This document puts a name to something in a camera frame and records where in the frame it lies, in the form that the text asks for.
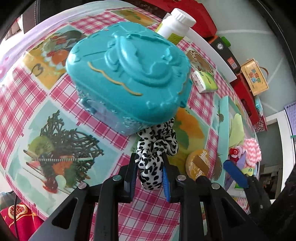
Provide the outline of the green tissue pack with barcode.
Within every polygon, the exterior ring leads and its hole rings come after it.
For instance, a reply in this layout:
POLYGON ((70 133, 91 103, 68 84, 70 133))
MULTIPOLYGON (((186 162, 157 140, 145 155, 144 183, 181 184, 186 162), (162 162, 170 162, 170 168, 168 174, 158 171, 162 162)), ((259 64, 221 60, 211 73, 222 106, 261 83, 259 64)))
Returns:
POLYGON ((253 176, 253 173, 254 173, 254 168, 251 168, 251 167, 243 168, 242 170, 240 170, 238 174, 236 174, 235 177, 233 178, 234 181, 236 182, 235 188, 239 188, 239 189, 248 188, 249 187, 248 177, 253 176))

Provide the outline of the yellow round soap pack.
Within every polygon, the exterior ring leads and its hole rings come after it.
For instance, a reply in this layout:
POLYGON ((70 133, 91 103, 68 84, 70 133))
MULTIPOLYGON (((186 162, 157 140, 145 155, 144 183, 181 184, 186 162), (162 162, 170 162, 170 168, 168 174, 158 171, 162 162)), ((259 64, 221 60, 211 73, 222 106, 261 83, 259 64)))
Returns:
POLYGON ((195 150, 186 159, 186 173, 194 181, 200 176, 207 176, 210 170, 210 161, 207 150, 195 150))

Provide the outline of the purple tissue pack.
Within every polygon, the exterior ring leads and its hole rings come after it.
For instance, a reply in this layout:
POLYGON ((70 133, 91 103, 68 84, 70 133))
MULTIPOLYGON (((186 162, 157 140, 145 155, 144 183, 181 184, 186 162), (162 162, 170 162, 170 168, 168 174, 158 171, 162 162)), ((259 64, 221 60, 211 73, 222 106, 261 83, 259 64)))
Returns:
POLYGON ((245 154, 243 153, 237 163, 232 162, 231 160, 226 160, 223 164, 223 168, 227 173, 225 189, 228 190, 231 184, 234 182, 234 177, 240 170, 244 168, 245 165, 245 154))

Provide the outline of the leopard print scrunchie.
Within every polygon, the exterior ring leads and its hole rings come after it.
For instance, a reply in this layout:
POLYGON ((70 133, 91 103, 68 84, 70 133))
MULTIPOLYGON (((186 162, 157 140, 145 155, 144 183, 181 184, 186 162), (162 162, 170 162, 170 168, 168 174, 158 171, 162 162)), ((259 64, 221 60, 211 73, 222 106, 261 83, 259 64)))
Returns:
POLYGON ((138 178, 146 190, 158 190, 163 179, 163 154, 174 156, 179 150, 175 119, 145 128, 139 132, 134 161, 139 169, 138 178))

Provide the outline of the green tissue pack with logo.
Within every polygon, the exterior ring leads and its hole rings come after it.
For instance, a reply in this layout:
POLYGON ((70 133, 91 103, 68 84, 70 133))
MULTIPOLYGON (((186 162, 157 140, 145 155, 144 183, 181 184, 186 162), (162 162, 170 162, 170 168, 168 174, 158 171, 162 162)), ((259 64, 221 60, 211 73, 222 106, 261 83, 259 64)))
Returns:
POLYGON ((191 80, 199 93, 209 93, 218 90, 213 76, 208 72, 195 70, 191 73, 191 80))

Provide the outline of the teal rimmed white tray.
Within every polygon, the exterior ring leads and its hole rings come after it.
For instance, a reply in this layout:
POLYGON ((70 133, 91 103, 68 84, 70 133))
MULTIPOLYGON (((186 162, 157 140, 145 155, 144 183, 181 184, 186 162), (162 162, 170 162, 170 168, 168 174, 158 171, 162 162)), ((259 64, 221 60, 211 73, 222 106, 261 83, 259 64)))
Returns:
POLYGON ((225 171, 223 163, 229 160, 243 174, 258 177, 262 154, 256 134, 229 96, 219 100, 218 120, 216 164, 219 171, 213 173, 212 180, 225 188, 231 196, 245 198, 243 188, 225 171))

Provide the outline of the red pink flower hair clip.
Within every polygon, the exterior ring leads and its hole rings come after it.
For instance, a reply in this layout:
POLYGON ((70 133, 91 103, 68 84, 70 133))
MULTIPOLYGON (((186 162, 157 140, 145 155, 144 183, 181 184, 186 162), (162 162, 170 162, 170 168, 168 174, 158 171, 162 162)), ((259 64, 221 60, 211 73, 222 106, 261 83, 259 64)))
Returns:
POLYGON ((243 148, 241 146, 236 146, 229 149, 229 160, 234 163, 237 163, 240 157, 243 154, 243 148))

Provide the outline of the green cloth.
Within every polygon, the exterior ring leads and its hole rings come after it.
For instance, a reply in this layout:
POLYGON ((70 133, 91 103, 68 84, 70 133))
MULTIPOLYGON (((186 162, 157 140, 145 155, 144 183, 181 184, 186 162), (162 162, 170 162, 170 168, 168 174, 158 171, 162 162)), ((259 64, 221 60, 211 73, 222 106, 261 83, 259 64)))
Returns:
POLYGON ((234 115, 234 118, 231 120, 230 126, 230 135, 229 135, 229 147, 235 147, 239 145, 244 140, 244 127, 242 116, 238 113, 234 115))

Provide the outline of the red patterned box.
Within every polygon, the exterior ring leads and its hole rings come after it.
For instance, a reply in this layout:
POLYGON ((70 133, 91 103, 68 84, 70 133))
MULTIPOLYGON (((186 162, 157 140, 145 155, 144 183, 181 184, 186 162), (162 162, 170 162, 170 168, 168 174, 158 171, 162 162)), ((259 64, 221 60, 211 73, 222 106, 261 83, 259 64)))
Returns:
POLYGON ((266 117, 261 115, 259 117, 259 121, 253 127, 256 133, 266 132, 267 131, 266 117))

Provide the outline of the blue wet wipes pack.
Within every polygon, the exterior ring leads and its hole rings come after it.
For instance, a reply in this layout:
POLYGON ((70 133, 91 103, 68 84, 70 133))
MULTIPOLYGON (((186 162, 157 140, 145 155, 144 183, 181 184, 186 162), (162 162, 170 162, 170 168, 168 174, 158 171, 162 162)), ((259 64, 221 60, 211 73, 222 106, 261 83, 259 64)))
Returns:
POLYGON ((258 112, 258 114, 260 116, 263 116, 263 106, 262 106, 262 103, 261 103, 261 100, 259 98, 259 96, 255 96, 254 97, 254 101, 255 101, 255 107, 256 107, 256 110, 258 112))

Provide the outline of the red embroidered cloth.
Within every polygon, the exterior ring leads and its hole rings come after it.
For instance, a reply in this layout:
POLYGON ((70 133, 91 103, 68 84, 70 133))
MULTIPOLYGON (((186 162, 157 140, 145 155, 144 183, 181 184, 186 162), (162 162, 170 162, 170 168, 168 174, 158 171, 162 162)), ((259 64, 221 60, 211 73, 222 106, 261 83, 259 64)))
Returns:
POLYGON ((16 205, 16 219, 14 219, 14 205, 1 210, 1 216, 12 234, 21 241, 29 240, 44 222, 23 202, 16 205))

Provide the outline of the teal plastic box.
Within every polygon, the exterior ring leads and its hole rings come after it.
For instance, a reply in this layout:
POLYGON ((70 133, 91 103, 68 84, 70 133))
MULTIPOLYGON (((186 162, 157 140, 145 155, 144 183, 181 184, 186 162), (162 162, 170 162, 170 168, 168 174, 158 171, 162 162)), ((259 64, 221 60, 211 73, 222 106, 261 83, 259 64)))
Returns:
POLYGON ((158 33, 119 22, 80 40, 66 71, 84 108, 126 136, 171 120, 192 88, 184 52, 158 33))

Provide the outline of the yellow gift bag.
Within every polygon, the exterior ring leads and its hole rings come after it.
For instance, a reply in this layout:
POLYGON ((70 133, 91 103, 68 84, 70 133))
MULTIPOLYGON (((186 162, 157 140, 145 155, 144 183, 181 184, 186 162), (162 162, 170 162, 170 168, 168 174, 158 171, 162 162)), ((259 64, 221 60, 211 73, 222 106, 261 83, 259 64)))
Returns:
POLYGON ((269 89, 268 83, 262 70, 269 76, 266 68, 260 67, 255 59, 250 59, 241 66, 241 72, 244 75, 250 90, 254 96, 269 89))

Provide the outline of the white pill bottle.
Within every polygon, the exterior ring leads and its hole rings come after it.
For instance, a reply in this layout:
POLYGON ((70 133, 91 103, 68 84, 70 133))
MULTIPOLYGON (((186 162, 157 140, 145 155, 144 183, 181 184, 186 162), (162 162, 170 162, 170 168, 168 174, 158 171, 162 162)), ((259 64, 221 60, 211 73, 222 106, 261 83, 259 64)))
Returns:
POLYGON ((196 20, 191 15, 179 8, 174 8, 162 20, 155 32, 177 45, 195 24, 196 20))

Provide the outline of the open red gift box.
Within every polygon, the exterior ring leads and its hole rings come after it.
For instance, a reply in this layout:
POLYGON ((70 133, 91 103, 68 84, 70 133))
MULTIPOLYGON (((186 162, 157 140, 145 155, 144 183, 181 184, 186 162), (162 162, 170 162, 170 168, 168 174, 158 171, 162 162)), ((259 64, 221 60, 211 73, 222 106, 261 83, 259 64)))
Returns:
POLYGON ((184 17, 180 17, 180 19, 182 19, 184 23, 188 23, 188 25, 203 38, 213 37, 217 32, 214 21, 202 3, 192 0, 151 0, 145 2, 157 6, 172 15, 174 11, 179 11, 184 15, 184 17))

